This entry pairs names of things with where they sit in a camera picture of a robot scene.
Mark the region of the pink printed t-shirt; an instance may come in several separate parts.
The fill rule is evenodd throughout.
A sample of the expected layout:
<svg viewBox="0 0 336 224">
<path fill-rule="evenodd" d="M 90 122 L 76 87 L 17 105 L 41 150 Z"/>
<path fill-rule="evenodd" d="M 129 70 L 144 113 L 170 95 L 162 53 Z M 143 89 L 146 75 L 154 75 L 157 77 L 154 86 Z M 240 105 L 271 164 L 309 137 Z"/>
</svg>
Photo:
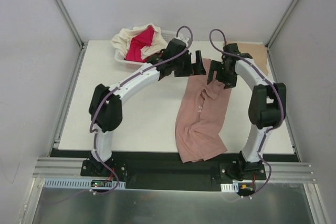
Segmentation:
<svg viewBox="0 0 336 224">
<path fill-rule="evenodd" d="M 176 117 L 175 142 L 183 163 L 206 161 L 227 151 L 219 133 L 231 89 L 207 76 L 190 76 Z"/>
</svg>

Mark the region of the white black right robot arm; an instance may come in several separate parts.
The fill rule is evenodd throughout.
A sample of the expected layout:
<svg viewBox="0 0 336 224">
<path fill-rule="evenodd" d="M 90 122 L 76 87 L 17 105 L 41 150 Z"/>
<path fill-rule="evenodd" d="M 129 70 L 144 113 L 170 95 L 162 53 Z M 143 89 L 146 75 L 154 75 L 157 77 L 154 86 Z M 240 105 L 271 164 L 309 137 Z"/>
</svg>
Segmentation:
<svg viewBox="0 0 336 224">
<path fill-rule="evenodd" d="M 255 173 L 252 163 L 262 159 L 264 146 L 271 132 L 279 128 L 286 117 L 287 87 L 282 82 L 272 82 L 255 65 L 251 58 L 225 57 L 222 62 L 212 60 L 207 83 L 214 79 L 225 89 L 234 88 L 240 76 L 252 91 L 248 108 L 251 129 L 241 151 L 244 162 L 236 166 L 236 173 L 248 179 Z"/>
</svg>

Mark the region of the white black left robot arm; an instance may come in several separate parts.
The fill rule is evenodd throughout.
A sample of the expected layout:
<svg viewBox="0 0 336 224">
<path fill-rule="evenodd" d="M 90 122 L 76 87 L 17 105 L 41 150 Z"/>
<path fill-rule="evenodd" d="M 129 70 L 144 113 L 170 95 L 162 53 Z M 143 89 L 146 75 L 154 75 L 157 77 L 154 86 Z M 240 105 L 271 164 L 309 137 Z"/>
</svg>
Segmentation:
<svg viewBox="0 0 336 224">
<path fill-rule="evenodd" d="M 89 114 L 91 115 L 90 133 L 94 134 L 92 169 L 99 176 L 110 173 L 112 157 L 112 138 L 114 130 L 123 120 L 123 105 L 145 87 L 160 81 L 170 74 L 175 77 L 190 77 L 206 75 L 200 50 L 195 52 L 196 62 L 192 63 L 191 53 L 187 50 L 177 58 L 163 60 L 166 49 L 154 54 L 137 71 L 124 80 L 111 85 L 99 84 L 95 87 Z"/>
</svg>

